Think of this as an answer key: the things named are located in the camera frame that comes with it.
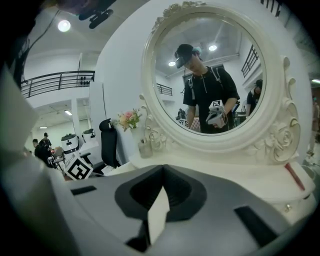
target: white vanity table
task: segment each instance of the white vanity table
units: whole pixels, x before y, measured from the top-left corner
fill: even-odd
[[[192,19],[220,19],[240,29],[258,52],[263,69],[263,100],[254,114],[240,126],[223,134],[208,136],[190,131],[169,117],[159,100],[155,62],[160,42],[171,29]],[[315,184],[296,162],[300,140],[298,113],[293,101],[296,80],[291,77],[290,60],[259,24],[220,5],[203,2],[173,4],[157,18],[142,56],[140,99],[146,110],[146,137],[156,132],[161,150],[150,158],[136,152],[127,164],[109,175],[130,172],[152,165],[173,165],[233,181],[271,204],[293,225],[316,208]],[[304,190],[285,168],[290,163]]]

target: red pen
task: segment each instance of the red pen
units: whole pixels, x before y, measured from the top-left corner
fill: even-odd
[[[300,189],[302,189],[303,191],[305,191],[305,190],[306,190],[305,186],[303,185],[301,179],[298,177],[298,175],[296,174],[296,172],[294,171],[294,169],[292,169],[290,163],[287,163],[284,167],[289,171],[289,173],[290,173],[291,176],[294,178],[294,181],[298,184],[298,186],[300,187]]]

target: backpack strap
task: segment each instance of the backpack strap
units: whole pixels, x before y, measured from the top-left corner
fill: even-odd
[[[218,68],[216,68],[216,73],[217,73],[217,75],[216,75],[216,73],[214,72],[214,69],[213,69],[212,67],[211,67],[211,71],[212,71],[212,73],[213,73],[213,75],[214,75],[214,77],[215,77],[215,80],[216,80],[217,82],[219,82],[220,85],[221,85],[221,87],[222,87],[222,89],[224,89],[224,86],[223,86],[222,81],[221,81],[221,78],[220,78],[220,74],[219,74],[219,72],[218,72]]]
[[[193,82],[192,82],[192,78],[193,78],[193,77],[194,77],[194,76],[192,75],[192,76],[191,76],[191,79],[189,80],[188,85],[189,85],[189,88],[190,88],[191,93],[192,93],[192,100],[194,101],[194,100],[196,99],[196,96],[195,96],[194,84],[193,84]]]

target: flower vase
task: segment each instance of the flower vase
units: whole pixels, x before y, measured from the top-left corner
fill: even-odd
[[[138,149],[138,143],[145,138],[145,128],[142,126],[137,126],[136,128],[130,129],[133,141],[134,141],[134,146]]]

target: white robot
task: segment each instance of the white robot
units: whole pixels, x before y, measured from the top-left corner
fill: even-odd
[[[87,142],[89,142],[91,140],[95,140],[96,133],[95,133],[94,129],[85,130],[82,133],[82,138],[84,139],[85,143],[87,143]]]
[[[65,159],[69,159],[72,153],[80,150],[79,138],[76,134],[67,134],[61,138]]]

